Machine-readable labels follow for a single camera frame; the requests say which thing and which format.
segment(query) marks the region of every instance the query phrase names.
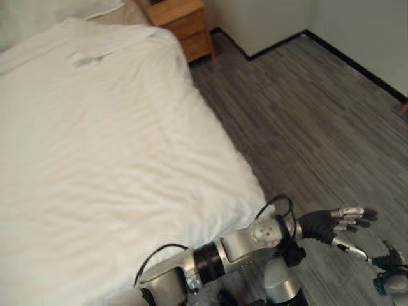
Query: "gray laminate floor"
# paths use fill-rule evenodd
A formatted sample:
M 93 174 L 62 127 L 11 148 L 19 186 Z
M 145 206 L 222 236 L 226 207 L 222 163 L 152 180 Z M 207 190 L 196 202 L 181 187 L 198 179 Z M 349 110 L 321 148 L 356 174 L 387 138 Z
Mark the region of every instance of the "gray laminate floor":
M 399 102 L 307 37 L 249 62 L 222 34 L 217 58 L 193 64 L 196 86 L 265 195 L 286 193 L 297 215 L 343 206 L 377 209 L 370 230 L 347 234 L 371 255 L 387 238 L 408 256 L 408 124 Z M 391 305 L 373 285 L 375 269 L 314 241 L 296 269 L 311 305 Z M 226 286 L 242 303 L 262 296 L 261 272 L 246 269 L 211 284 L 207 302 Z

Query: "white duvet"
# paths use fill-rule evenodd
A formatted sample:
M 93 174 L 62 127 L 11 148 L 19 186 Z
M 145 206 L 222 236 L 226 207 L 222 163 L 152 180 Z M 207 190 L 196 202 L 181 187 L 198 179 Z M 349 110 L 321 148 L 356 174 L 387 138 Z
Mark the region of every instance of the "white duvet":
M 1 305 L 102 303 L 264 204 L 168 32 L 69 19 L 0 74 Z

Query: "wall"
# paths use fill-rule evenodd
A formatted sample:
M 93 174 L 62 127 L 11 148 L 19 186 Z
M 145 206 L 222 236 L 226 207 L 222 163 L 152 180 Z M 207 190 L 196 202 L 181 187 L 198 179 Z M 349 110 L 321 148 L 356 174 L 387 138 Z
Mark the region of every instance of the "wall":
M 312 0 L 309 29 L 407 95 L 407 0 Z
M 249 56 L 304 30 L 310 0 L 204 0 L 210 28 L 220 27 Z

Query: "wooden nightstand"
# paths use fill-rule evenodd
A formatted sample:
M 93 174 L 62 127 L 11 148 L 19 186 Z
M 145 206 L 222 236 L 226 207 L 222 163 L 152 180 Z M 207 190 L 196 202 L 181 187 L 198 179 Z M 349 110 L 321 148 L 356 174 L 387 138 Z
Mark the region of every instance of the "wooden nightstand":
M 164 0 L 145 10 L 155 27 L 170 30 L 180 40 L 188 62 L 207 54 L 214 58 L 201 0 Z

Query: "baseboard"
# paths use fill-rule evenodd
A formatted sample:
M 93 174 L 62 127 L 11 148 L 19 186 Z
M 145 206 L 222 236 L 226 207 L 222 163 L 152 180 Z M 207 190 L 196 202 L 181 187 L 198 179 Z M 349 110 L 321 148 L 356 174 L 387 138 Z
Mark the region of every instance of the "baseboard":
M 375 74 L 373 74 L 372 72 L 370 72 L 369 70 L 367 70 L 366 68 L 364 68 L 362 65 L 358 64 L 356 61 L 354 61 L 352 58 L 348 57 L 346 54 L 344 54 L 343 52 L 341 52 L 339 49 L 335 48 L 333 45 L 329 44 L 327 41 L 325 41 L 324 39 L 322 39 L 321 37 L 319 37 L 318 35 L 314 34 L 312 31 L 310 30 L 302 30 L 299 33 L 296 33 L 274 45 L 272 45 L 271 47 L 268 47 L 262 51 L 259 51 L 258 53 L 252 55 L 252 56 L 248 56 L 244 50 L 242 50 L 242 48 L 240 46 L 237 45 L 237 43 L 227 34 L 225 33 L 221 28 L 216 27 L 215 29 L 213 29 L 211 31 L 211 35 L 216 34 L 216 33 L 223 33 L 223 35 L 225 35 L 225 37 L 227 37 L 232 44 L 240 51 L 240 53 L 242 53 L 242 55 L 248 60 L 248 61 L 252 61 L 255 58 L 281 46 L 284 45 L 285 43 L 290 42 L 291 40 L 299 37 L 302 34 L 305 34 L 306 36 L 308 36 L 310 39 L 314 40 L 316 43 L 318 43 L 319 45 L 321 45 L 323 48 L 327 49 L 327 51 L 330 51 L 332 54 L 336 55 L 339 59 L 341 59 L 342 61 L 344 61 L 347 65 L 349 65 L 350 67 L 353 67 L 355 70 L 357 70 L 358 72 L 360 72 L 362 75 L 364 75 L 365 77 L 367 77 L 370 81 L 372 81 L 373 83 L 375 83 L 376 85 L 378 85 L 379 87 L 381 87 L 382 89 L 384 89 L 386 92 L 388 92 L 391 96 L 393 96 L 395 99 L 397 99 L 399 102 L 405 104 L 408 100 L 408 97 L 403 95 L 401 92 L 399 92 L 398 90 L 396 90 L 394 87 L 392 87 L 390 84 L 388 84 L 387 82 L 385 82 L 384 80 L 382 80 L 381 78 L 379 78 L 378 76 L 376 76 Z
M 215 34 L 215 33 L 220 33 L 220 32 L 223 33 L 223 35 L 225 35 L 225 37 L 227 37 L 227 38 L 230 40 L 230 42 L 232 42 L 232 44 L 235 46 L 235 48 L 237 48 L 237 49 L 239 50 L 239 52 L 240 52 L 248 61 L 252 61 L 252 60 L 256 59 L 257 57 L 259 57 L 259 56 L 261 56 L 261 55 L 263 55 L 263 54 L 265 54 L 265 53 L 267 53 L 267 52 L 269 52 L 269 51 L 272 51 L 273 49 L 275 49 L 275 48 L 277 48 L 277 47 L 279 47 L 279 46 L 281 46 L 281 45 L 284 45 L 285 43 L 288 43 L 288 42 L 290 42 L 291 40 L 293 40 L 293 39 L 299 37 L 300 35 L 302 35 L 302 34 L 305 32 L 305 30 L 300 31 L 299 33 L 296 33 L 296 34 L 294 34 L 294 35 L 292 35 L 292 36 L 290 36 L 290 37 L 288 37 L 288 38 L 285 38 L 284 40 L 281 40 L 280 42 L 278 42 L 278 43 L 276 43 L 276 44 L 274 44 L 274 45 L 272 45 L 272 46 L 270 46 L 270 47 L 267 47 L 267 48 L 265 48 L 265 49 L 263 49 L 263 50 L 261 50 L 261 51 L 259 51 L 259 52 L 256 52 L 254 55 L 251 55 L 251 56 L 247 55 L 247 54 L 245 53 L 245 51 L 244 51 L 240 46 L 238 46 L 238 44 L 235 42 L 235 40 L 232 39 L 232 37 L 229 36 L 227 33 L 225 33 L 220 27 L 216 27 L 215 29 L 213 29 L 213 30 L 210 31 L 211 35 L 213 35 L 213 34 Z
M 375 83 L 382 89 L 384 89 L 386 92 L 391 94 L 395 99 L 399 100 L 399 102 L 405 104 L 407 102 L 407 97 L 404 96 L 401 92 L 396 90 L 394 87 L 392 87 L 390 84 L 370 72 L 369 70 L 365 69 L 362 65 L 358 64 L 356 61 L 354 61 L 352 58 L 348 57 L 346 54 L 341 52 L 339 49 L 334 47 L 333 45 L 329 44 L 327 41 L 319 37 L 318 35 L 314 34 L 310 30 L 305 30 L 304 34 L 306 34 L 309 38 L 314 40 L 316 43 L 321 45 L 323 48 L 326 50 L 330 51 L 332 54 L 336 55 L 339 59 L 344 61 L 347 65 L 353 67 L 355 70 L 360 72 L 362 75 L 364 75 L 366 78 L 368 78 L 371 82 Z

